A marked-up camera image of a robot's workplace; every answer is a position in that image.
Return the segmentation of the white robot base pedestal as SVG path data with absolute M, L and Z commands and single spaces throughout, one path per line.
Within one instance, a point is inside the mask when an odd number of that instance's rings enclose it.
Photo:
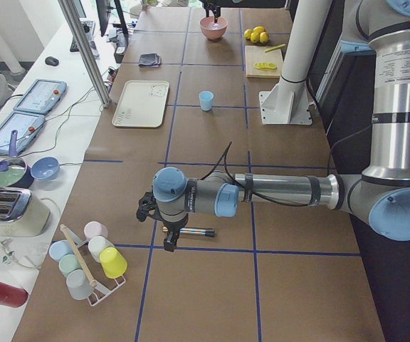
M 279 82 L 259 93 L 262 124 L 312 124 L 306 79 L 331 5 L 331 0 L 298 2 Z

